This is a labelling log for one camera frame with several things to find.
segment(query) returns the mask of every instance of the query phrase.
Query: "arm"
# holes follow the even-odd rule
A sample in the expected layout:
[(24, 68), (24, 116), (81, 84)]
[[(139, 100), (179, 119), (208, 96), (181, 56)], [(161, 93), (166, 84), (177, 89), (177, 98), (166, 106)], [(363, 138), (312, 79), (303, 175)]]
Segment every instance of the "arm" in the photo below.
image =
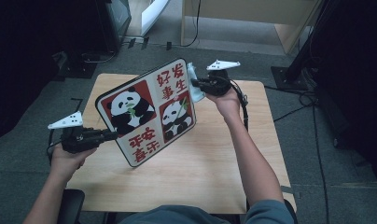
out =
[(229, 127), (249, 204), (252, 206), (258, 201), (267, 199), (283, 203), (284, 198), (275, 172), (256, 147), (241, 120), (240, 103), (236, 92), (230, 89), (220, 97), (206, 96), (215, 102)]
[(63, 190), (76, 169), (84, 164), (85, 159), (95, 152), (96, 148), (77, 154), (63, 150), (61, 144), (55, 146), (49, 177), (24, 224), (57, 223), (60, 212)]

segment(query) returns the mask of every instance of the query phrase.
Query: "hand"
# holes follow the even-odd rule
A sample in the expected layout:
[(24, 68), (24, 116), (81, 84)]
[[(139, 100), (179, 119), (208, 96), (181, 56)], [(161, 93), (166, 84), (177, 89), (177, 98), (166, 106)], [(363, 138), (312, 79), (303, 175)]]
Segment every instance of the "hand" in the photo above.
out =
[(87, 157), (96, 151), (96, 148), (83, 151), (77, 154), (69, 153), (63, 150), (62, 144), (54, 147), (51, 161), (51, 171), (49, 176), (58, 178), (58, 180), (67, 183), (75, 171), (80, 168)]
[(233, 88), (222, 96), (206, 94), (206, 97), (216, 104), (218, 111), (224, 117), (225, 121), (240, 117), (241, 103)]

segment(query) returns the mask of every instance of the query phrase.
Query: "gray shirt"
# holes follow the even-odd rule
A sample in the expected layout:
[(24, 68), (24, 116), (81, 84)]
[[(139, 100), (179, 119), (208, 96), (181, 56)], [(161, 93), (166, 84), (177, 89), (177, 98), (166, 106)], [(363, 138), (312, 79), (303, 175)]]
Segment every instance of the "gray shirt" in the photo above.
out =
[[(216, 224), (229, 223), (213, 217), (201, 208), (185, 205), (163, 205), (148, 212), (136, 213), (126, 217), (119, 224), (128, 223), (181, 223), (181, 224)], [(286, 206), (275, 200), (255, 203), (246, 214), (245, 223), (294, 223)]]

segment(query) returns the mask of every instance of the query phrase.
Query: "panda sign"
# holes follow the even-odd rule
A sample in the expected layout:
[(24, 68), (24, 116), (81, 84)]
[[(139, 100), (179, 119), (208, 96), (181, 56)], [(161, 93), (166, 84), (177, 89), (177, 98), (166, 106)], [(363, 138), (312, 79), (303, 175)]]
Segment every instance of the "panda sign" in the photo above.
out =
[(177, 59), (99, 96), (95, 106), (119, 148), (138, 166), (196, 122), (186, 62)]

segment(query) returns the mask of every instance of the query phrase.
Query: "red chinese characters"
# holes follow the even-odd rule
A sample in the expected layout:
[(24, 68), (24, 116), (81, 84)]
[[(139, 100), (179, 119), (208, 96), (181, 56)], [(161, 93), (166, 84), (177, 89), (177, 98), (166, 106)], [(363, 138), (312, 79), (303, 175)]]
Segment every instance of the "red chinese characters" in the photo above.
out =
[(155, 131), (149, 127), (146, 127), (143, 133), (129, 139), (130, 146), (132, 148), (136, 148), (135, 152), (133, 153), (136, 162), (144, 160), (148, 153), (151, 154), (160, 147), (160, 143), (153, 140), (155, 137)]
[(161, 96), (164, 100), (169, 100), (174, 93), (180, 93), (188, 88), (186, 80), (183, 78), (185, 75), (183, 65), (177, 63), (170, 70), (166, 70), (157, 75), (157, 81), (161, 87)]

